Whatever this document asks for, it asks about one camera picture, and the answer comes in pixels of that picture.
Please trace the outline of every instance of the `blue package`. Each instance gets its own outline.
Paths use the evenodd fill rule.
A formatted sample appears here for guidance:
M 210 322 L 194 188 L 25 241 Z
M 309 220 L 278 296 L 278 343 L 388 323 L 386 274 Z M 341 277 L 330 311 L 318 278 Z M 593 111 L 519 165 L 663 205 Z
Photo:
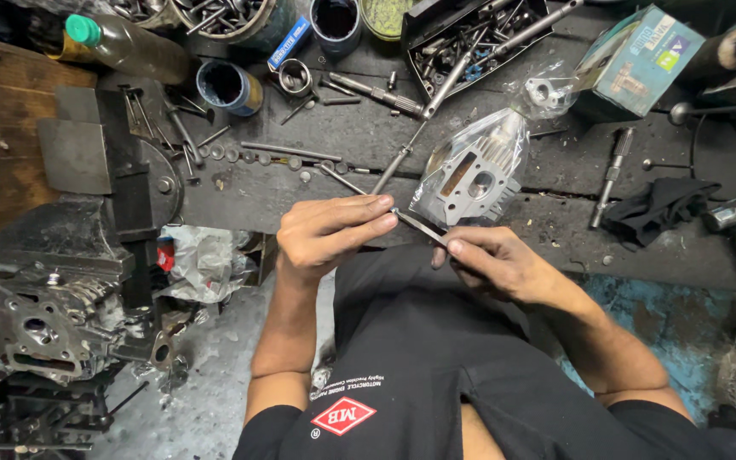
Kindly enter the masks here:
M 302 41 L 308 36 L 310 26 L 311 23 L 304 16 L 300 16 L 300 19 L 294 23 L 289 34 L 285 36 L 280 46 L 268 58 L 268 66 L 272 72 L 276 72 L 280 68 L 280 65 L 291 56 L 295 48 L 299 49 Z

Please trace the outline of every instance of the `dark wooden workbench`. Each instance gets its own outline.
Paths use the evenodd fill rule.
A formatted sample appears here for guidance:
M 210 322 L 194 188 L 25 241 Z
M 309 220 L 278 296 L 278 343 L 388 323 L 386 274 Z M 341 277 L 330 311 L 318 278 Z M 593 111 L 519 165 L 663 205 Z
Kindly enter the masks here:
M 555 9 L 557 3 L 550 6 Z M 617 20 L 597 8 L 579 8 L 573 16 L 555 26 L 556 34 L 537 43 L 473 88 L 449 98 L 425 127 L 414 145 L 414 152 L 402 163 L 399 172 L 417 177 L 432 149 L 451 136 L 457 124 L 474 108 L 478 118 L 482 118 L 507 106 L 501 90 L 503 83 L 524 77 L 531 68 L 543 66 L 550 59 L 564 59 L 575 66 L 600 31 Z M 203 40 L 189 46 L 200 57 L 226 56 L 223 47 Z M 387 49 L 387 44 L 380 43 L 367 29 L 360 47 L 344 60 L 321 64 L 320 56 L 319 47 L 310 39 L 297 58 L 312 68 L 315 78 L 320 78 L 325 71 L 336 70 L 379 87 L 384 87 L 391 71 L 396 70 L 399 75 L 397 93 L 420 99 L 398 51 Z M 257 74 L 262 69 L 254 66 L 250 71 Z M 103 78 L 100 86 L 114 89 L 119 79 L 128 80 L 125 76 L 111 75 Z M 131 81 L 151 89 L 150 82 Z M 372 169 L 383 169 L 391 155 L 396 154 L 419 126 L 419 122 L 405 116 L 389 116 L 389 108 L 367 98 L 360 105 L 325 107 L 321 104 L 312 110 L 302 110 L 281 126 L 279 122 L 290 108 L 270 85 L 264 85 L 264 89 L 263 108 L 254 116 L 239 118 L 219 111 L 212 126 L 191 115 L 184 115 L 184 121 L 196 141 L 229 123 L 232 129 L 215 141 L 225 148 L 239 149 L 240 141 L 258 141 L 342 155 L 347 162 Z M 329 89 L 319 91 L 323 95 L 334 95 Z M 661 105 L 670 105 L 669 100 L 679 101 L 676 89 L 661 100 Z M 169 123 L 160 123 L 165 116 L 159 101 L 154 98 L 145 98 L 145 101 L 168 136 L 179 139 Z M 700 222 L 684 224 L 664 233 L 652 246 L 636 253 L 622 248 L 613 236 L 602 230 L 587 229 L 595 205 L 593 200 L 598 196 L 608 167 L 613 133 L 625 125 L 636 126 L 638 131 L 613 189 L 613 198 L 629 197 L 657 177 L 683 174 L 682 170 L 644 172 L 641 169 L 645 158 L 678 164 L 688 161 L 691 132 L 685 127 L 670 125 L 664 114 L 650 113 L 646 119 L 632 123 L 592 125 L 571 112 L 558 120 L 530 123 L 533 132 L 555 128 L 568 128 L 569 131 L 531 142 L 526 175 L 521 181 L 523 192 L 509 208 L 503 224 L 510 225 L 539 255 L 563 270 L 736 290 L 736 259 L 728 242 L 721 236 L 709 235 Z M 724 184 L 720 195 L 736 196 L 736 136 L 730 126 L 706 121 L 697 163 L 700 178 Z M 179 166 L 181 171 L 186 170 L 183 162 Z M 282 164 L 261 166 L 242 160 L 231 164 L 207 158 L 205 167 L 198 172 L 201 183 L 187 186 L 181 215 L 190 225 L 275 233 L 281 215 L 296 201 L 352 194 L 316 168 L 302 170 L 312 173 L 310 183 L 302 183 L 299 172 L 292 172 Z M 378 177 L 352 172 L 346 176 L 366 190 Z M 404 208 L 417 185 L 416 179 L 393 178 L 384 192 L 392 194 L 397 205 Z M 400 225 L 371 245 L 424 241 L 422 234 Z M 613 256 L 613 262 L 603 264 L 604 256 Z

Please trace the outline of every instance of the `black cloth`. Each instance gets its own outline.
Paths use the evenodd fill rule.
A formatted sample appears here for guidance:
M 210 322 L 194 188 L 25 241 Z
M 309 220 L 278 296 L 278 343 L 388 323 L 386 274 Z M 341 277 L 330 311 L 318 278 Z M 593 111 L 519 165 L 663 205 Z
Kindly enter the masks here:
M 655 238 L 706 210 L 707 198 L 721 184 L 692 178 L 658 178 L 644 190 L 604 212 L 604 228 L 628 249 L 649 246 Z
M 304 412 L 255 416 L 235 460 L 459 459 L 462 402 L 508 460 L 722 458 L 669 408 L 604 408 L 524 340 L 517 308 L 476 298 L 430 257 L 427 246 L 398 246 L 337 270 L 327 385 Z

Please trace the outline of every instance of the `red label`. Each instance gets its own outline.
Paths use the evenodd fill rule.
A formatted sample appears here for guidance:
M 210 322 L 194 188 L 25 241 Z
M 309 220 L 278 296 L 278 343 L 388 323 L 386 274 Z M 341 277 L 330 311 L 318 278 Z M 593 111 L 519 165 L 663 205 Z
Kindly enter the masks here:
M 342 436 L 346 431 L 363 423 L 374 413 L 376 413 L 375 410 L 363 403 L 343 397 L 323 413 L 314 417 L 312 423 L 333 434 Z

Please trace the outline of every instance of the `plastic bag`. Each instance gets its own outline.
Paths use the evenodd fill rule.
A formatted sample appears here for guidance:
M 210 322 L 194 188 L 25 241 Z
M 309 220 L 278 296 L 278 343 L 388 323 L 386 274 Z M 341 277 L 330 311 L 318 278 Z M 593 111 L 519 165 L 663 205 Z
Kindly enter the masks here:
M 573 68 L 563 60 L 555 60 L 539 69 L 533 73 L 531 68 L 525 78 L 503 85 L 510 107 L 530 120 L 564 115 L 578 99 L 578 93 L 572 91 L 578 80 L 573 76 Z
M 240 289 L 257 265 L 237 248 L 251 238 L 249 232 L 191 225 L 166 226 L 161 236 L 175 240 L 175 262 L 169 272 L 173 281 L 186 279 L 167 296 L 213 304 Z
M 493 226 L 521 189 L 526 169 L 526 120 L 499 110 L 437 147 L 408 209 L 443 229 Z

